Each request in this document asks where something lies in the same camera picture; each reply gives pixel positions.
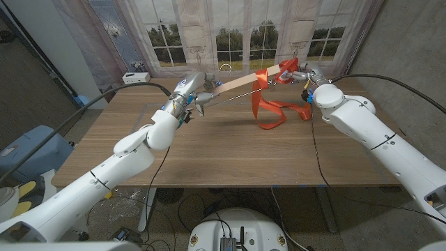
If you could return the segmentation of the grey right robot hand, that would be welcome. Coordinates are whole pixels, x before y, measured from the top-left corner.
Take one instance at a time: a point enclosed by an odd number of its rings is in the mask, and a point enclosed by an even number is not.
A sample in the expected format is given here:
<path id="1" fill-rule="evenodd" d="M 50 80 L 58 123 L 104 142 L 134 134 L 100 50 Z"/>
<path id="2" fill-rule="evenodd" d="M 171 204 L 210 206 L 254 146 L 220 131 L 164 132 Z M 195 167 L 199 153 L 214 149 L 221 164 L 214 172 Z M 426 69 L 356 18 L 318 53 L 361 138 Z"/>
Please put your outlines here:
<path id="1" fill-rule="evenodd" d="M 330 84 L 330 80 L 315 61 L 299 63 L 296 70 L 286 70 L 282 77 L 285 80 L 310 81 L 317 86 Z"/>

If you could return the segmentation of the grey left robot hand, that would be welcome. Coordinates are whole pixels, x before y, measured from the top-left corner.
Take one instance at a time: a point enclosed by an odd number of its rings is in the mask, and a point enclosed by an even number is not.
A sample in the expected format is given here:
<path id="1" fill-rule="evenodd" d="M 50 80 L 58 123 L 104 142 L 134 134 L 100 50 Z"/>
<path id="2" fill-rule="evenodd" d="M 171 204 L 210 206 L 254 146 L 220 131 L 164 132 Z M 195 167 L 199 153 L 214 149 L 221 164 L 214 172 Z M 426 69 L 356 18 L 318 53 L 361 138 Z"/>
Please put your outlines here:
<path id="1" fill-rule="evenodd" d="M 194 102 L 199 116 L 204 116 L 203 106 L 217 96 L 214 88 L 221 86 L 214 74 L 197 72 L 192 73 L 177 83 L 174 92 L 166 103 L 165 111 L 177 119 Z"/>

